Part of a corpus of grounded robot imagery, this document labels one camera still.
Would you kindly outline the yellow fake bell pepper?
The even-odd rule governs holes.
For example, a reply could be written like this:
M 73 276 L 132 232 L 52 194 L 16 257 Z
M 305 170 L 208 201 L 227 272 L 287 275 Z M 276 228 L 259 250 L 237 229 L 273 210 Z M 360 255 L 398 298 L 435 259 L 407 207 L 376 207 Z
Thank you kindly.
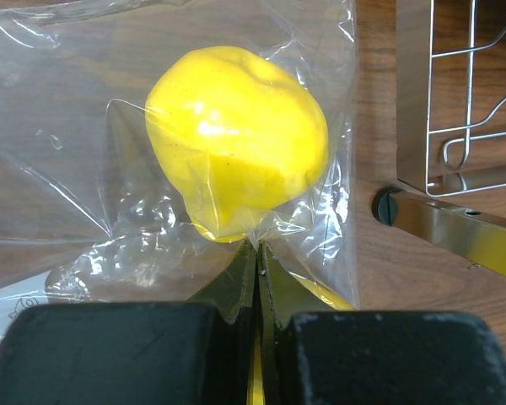
M 157 161 L 207 240 L 243 239 L 327 167 L 318 102 L 282 67 L 244 48 L 185 54 L 150 91 L 144 116 Z

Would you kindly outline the clear zip top bag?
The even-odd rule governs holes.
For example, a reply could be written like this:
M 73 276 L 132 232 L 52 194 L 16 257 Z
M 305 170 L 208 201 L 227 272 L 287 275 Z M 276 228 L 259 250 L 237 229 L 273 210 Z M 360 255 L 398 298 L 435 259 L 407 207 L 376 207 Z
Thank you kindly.
M 144 102 L 187 52 L 239 46 L 318 101 L 330 164 L 252 232 L 284 266 L 358 306 L 352 1 L 64 1 L 0 8 L 0 342 L 20 312 L 186 300 L 236 244 L 202 238 L 159 166 Z

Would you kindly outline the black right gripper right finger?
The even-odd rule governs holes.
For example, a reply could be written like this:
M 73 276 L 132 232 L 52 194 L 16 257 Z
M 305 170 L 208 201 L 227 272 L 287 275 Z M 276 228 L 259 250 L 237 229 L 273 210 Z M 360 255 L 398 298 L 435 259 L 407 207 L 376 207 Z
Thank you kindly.
M 460 311 L 336 310 L 261 245 L 267 404 L 506 404 L 506 356 Z

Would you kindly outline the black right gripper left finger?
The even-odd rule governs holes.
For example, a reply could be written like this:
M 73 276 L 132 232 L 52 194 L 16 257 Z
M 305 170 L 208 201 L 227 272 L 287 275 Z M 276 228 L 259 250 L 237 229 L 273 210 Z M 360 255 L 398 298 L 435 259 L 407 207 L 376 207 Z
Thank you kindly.
M 0 404 L 244 404 L 256 250 L 182 302 L 39 305 L 0 343 Z

